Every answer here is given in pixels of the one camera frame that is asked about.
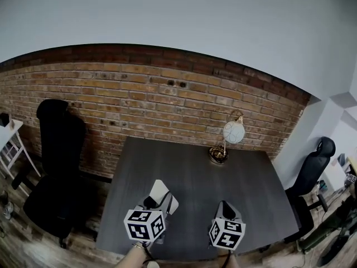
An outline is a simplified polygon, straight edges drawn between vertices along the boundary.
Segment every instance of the dark wood tabletop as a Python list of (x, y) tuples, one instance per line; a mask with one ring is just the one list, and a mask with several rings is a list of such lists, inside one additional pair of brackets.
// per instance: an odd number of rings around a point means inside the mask
[(229, 150), (222, 165), (213, 164), (208, 147), (128, 137), (114, 174), (97, 238), (97, 248), (126, 254), (131, 248), (124, 217), (147, 194), (156, 179), (173, 193), (179, 207), (168, 216), (165, 243), (154, 244), (153, 257), (207, 260), (208, 228), (218, 204), (226, 200), (246, 223), (236, 252), (266, 246), (298, 231), (283, 186), (263, 151)]

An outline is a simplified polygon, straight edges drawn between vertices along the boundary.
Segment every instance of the wooden floor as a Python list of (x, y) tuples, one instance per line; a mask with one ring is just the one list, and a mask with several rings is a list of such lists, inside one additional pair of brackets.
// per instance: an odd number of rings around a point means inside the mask
[[(98, 230), (100, 215), (109, 190), (110, 184), (92, 181), (98, 188), (98, 207), (95, 215), (88, 221), (87, 226)], [(83, 234), (73, 231), (67, 239), (68, 248), (64, 250), (59, 247), (57, 238), (36, 227), (22, 211), (25, 202), (25, 195), (19, 189), (11, 188), (9, 178), (7, 180), (0, 177), (0, 191), (6, 190), (9, 193), (10, 201), (15, 204), (13, 218), (7, 221), (0, 214), (0, 226), (5, 231), (5, 237), (0, 238), (0, 266), (10, 267), (113, 267), (122, 258), (111, 252), (97, 250), (95, 242), (90, 234)], [(338, 207), (340, 200), (335, 202), (334, 207)], [(314, 212), (315, 221), (318, 222), (318, 213)], [(315, 251), (305, 256), (304, 268), (316, 267), (316, 262), (322, 250), (333, 238), (331, 235), (323, 241)], [(357, 237), (354, 236), (343, 248), (343, 250), (329, 263), (326, 268), (357, 268), (354, 262), (357, 260)], [(245, 255), (238, 256), (238, 262), (242, 268), (293, 268), (301, 267), (304, 256), (298, 253), (294, 244), (285, 245), (278, 243), (273, 245), (268, 251), (259, 253), (253, 251)], [(162, 263), (161, 267), (199, 267), (199, 268), (218, 268), (215, 261), (198, 263)]]

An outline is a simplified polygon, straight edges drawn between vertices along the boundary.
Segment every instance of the black office chair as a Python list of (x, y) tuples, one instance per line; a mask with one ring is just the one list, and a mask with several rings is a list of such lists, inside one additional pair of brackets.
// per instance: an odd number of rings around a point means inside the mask
[(319, 201), (309, 206), (302, 195), (311, 192), (335, 151), (334, 141), (330, 138), (322, 137), (316, 151), (306, 157), (294, 185), (285, 191), (299, 227), (297, 233), (285, 238), (285, 243), (298, 240), (313, 229), (310, 210), (321, 205), (324, 211), (327, 212), (328, 206), (321, 194), (317, 196)]
[(47, 174), (36, 186), (20, 172), (13, 181), (16, 189), (21, 182), (32, 192), (23, 210), (36, 225), (64, 239), (81, 221), (88, 208), (89, 191), (79, 176), (79, 159), (84, 142), (85, 123), (67, 111), (68, 103), (47, 99), (37, 109), (42, 143), (42, 167)]

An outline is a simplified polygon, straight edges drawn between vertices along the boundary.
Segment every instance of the white lamp shade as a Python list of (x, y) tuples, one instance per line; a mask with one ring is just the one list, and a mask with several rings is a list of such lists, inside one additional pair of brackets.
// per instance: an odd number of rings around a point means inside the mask
[(239, 143), (243, 139), (244, 134), (243, 124), (237, 121), (230, 121), (223, 128), (223, 137), (231, 144)]

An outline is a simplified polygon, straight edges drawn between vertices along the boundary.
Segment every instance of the gold lamp base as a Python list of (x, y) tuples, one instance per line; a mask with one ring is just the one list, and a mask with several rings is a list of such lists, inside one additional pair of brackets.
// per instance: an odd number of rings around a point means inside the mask
[(208, 155), (215, 164), (223, 164), (228, 159), (228, 152), (222, 145), (209, 148)]

